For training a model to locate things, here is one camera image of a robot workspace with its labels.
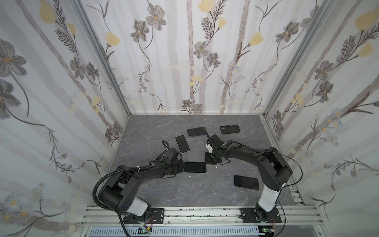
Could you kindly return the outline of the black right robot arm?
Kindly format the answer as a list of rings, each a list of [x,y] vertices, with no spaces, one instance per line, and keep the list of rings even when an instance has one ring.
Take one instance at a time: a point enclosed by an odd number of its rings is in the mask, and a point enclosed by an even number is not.
[[[293,175],[293,171],[285,160],[286,156],[276,148],[254,149],[237,141],[222,141],[216,134],[207,136],[205,163],[208,165],[226,165],[231,159],[237,159],[258,168],[264,184],[260,199],[255,210],[254,219],[260,223],[271,220],[277,211],[277,201],[284,187]]]

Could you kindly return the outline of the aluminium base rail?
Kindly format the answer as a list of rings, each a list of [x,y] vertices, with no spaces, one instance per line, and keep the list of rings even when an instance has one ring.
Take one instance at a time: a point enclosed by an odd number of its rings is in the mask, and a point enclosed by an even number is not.
[[[112,211],[88,207],[81,222],[83,237],[328,237],[325,223],[314,205],[307,205],[295,187],[289,188],[295,202],[278,206],[276,217],[255,223],[252,207],[158,207],[154,220],[122,224]]]

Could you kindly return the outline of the black phone case far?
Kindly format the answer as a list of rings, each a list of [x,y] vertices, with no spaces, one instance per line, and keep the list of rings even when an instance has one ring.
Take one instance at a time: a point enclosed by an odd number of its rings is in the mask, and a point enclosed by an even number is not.
[[[220,126],[220,131],[222,134],[234,134],[234,133],[240,133],[240,128],[237,124],[222,125]]]

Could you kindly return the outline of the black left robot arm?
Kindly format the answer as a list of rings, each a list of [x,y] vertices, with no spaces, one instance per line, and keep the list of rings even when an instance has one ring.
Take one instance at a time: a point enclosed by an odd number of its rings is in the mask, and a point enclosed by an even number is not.
[[[146,166],[120,165],[95,184],[92,198],[98,207],[115,212],[118,217],[131,216],[138,222],[152,219],[151,205],[137,192],[140,186],[153,179],[174,178],[184,171],[182,154],[162,141],[165,150]]]

